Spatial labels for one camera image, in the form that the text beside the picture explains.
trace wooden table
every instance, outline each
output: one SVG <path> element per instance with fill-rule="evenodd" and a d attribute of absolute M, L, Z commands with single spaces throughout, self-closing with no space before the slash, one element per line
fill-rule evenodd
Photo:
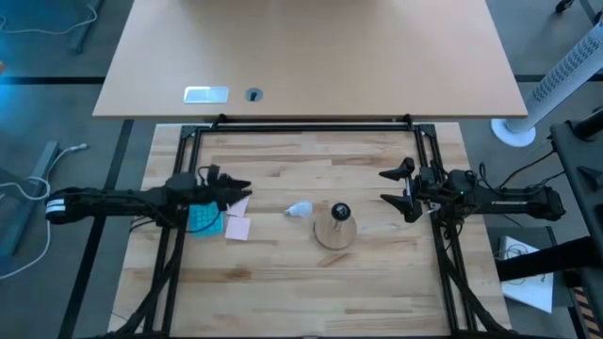
<path fill-rule="evenodd" d="M 227 87 L 228 101 L 185 105 L 186 87 Z M 220 113 L 527 116 L 484 0 L 135 1 L 94 116 Z"/>
<path fill-rule="evenodd" d="M 467 169 L 458 124 L 436 127 L 445 166 Z M 143 188 L 171 176 L 179 135 L 180 125 L 156 127 Z M 252 228 L 246 242 L 187 235 L 172 336 L 449 334 L 429 218 L 406 224 L 379 198 L 400 193 L 403 184 L 377 173 L 416 158 L 413 134 L 212 134 L 202 145 L 200 166 L 219 164 L 253 182 Z M 283 215 L 299 200 L 316 211 L 347 203 L 358 222 L 355 242 L 342 251 L 321 248 L 311 221 Z M 159 234 L 153 225 L 131 234 L 110 330 L 147 293 Z M 461 244 L 469 285 L 509 326 L 481 217 L 466 220 Z M 464 324 L 460 305 L 457 313 Z"/>

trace floor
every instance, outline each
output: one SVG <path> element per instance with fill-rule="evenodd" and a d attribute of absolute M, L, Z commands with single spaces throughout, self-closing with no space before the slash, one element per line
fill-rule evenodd
<path fill-rule="evenodd" d="M 603 0 L 591 0 L 595 8 Z M 44 26 L 60 29 L 87 15 L 84 1 L 47 2 L 28 0 L 0 3 L 0 14 L 8 17 L 7 29 Z M 106 0 L 100 19 L 90 32 L 81 55 L 69 52 L 69 36 L 0 34 L 0 60 L 8 65 L 6 75 L 22 76 L 103 76 L 117 46 L 132 1 Z M 578 6 L 563 16 L 552 14 L 555 0 L 488 0 L 498 33 L 516 74 L 546 73 L 591 28 Z M 519 84 L 527 95 L 534 84 Z M 489 121 L 461 123 L 471 165 L 480 162 L 488 168 L 491 182 L 499 183 L 511 171 L 550 150 L 543 144 L 553 122 L 579 119 L 601 102 L 603 84 L 590 83 L 580 88 L 538 125 L 538 140 L 527 149 L 502 145 L 490 132 Z M 47 140 L 61 146 L 87 142 L 88 151 L 65 157 L 54 170 L 55 189 L 66 186 L 101 186 L 115 148 L 121 123 L 94 121 L 91 111 L 100 86 L 0 86 L 0 164 L 14 173 L 27 176 Z M 119 188 L 137 188 L 149 152 L 155 121 L 137 121 L 130 138 Z M 556 156 L 527 170 L 514 185 L 540 182 L 560 171 Z M 567 214 L 552 223 L 559 241 L 586 234 L 576 202 L 567 181 L 551 182 L 563 198 Z M 45 243 L 45 224 L 40 208 L 32 215 L 23 242 L 11 262 L 0 263 L 0 274 L 21 266 L 39 255 Z M 516 218 L 526 227 L 548 223 L 531 218 Z M 123 254 L 127 242 L 126 219 L 113 218 L 107 225 L 91 277 L 88 293 L 79 316 L 77 337 L 103 333 L 110 316 Z M 496 216 L 487 217 L 488 227 L 513 227 Z M 16 277 L 0 281 L 0 332 L 9 338 L 56 338 L 72 290 L 76 271 L 90 231 L 83 221 L 52 229 L 52 246 L 38 264 Z M 575 337 L 567 312 L 553 315 L 508 302 L 513 327 L 525 334 Z"/>

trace wooden board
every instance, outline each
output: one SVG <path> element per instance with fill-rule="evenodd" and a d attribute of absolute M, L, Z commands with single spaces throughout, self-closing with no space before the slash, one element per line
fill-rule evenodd
<path fill-rule="evenodd" d="M 228 103 L 185 105 L 185 88 L 202 86 L 228 87 Z M 136 1 L 94 116 L 219 113 L 527 115 L 484 0 Z"/>
<path fill-rule="evenodd" d="M 157 126 L 143 188 L 162 185 L 171 176 L 179 130 L 179 125 Z M 440 123 L 437 131 L 447 168 L 466 169 L 458 124 Z M 253 182 L 246 214 L 252 220 L 250 239 L 187 235 L 171 334 L 448 334 L 429 219 L 406 224 L 379 197 L 400 194 L 403 184 L 377 173 L 399 165 L 404 156 L 416 157 L 411 133 L 204 136 L 200 166 L 215 163 Z M 358 224 L 354 243 L 341 251 L 322 248 L 310 220 L 283 215 L 300 200 L 312 202 L 317 213 L 347 203 Z M 159 234 L 154 225 L 131 234 L 110 330 L 148 291 Z M 508 326 L 481 217 L 467 220 L 461 242 L 473 291 Z M 163 307 L 159 310 L 160 327 Z M 463 319 L 460 305 L 457 310 Z"/>

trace blue sponge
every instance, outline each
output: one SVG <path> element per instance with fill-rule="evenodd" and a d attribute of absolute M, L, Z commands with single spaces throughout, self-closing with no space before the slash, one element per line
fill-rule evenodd
<path fill-rule="evenodd" d="M 221 234 L 224 229 L 223 215 L 222 212 L 218 210 L 218 205 L 215 202 L 207 205 L 191 205 L 188 208 L 188 227 L 195 237 L 207 237 Z"/>

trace pink sticky note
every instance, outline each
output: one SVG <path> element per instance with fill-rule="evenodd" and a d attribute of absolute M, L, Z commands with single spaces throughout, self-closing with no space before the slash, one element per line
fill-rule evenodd
<path fill-rule="evenodd" d="M 240 201 L 236 202 L 234 205 L 228 207 L 228 211 L 226 214 L 229 216 L 235 217 L 243 217 L 245 214 L 245 210 L 247 209 L 247 204 L 249 203 L 249 197 L 245 197 Z"/>
<path fill-rule="evenodd" d="M 227 239 L 245 241 L 249 237 L 249 228 L 251 225 L 252 221 L 249 218 L 230 216 L 228 218 L 228 225 L 226 226 L 226 234 L 224 236 Z"/>

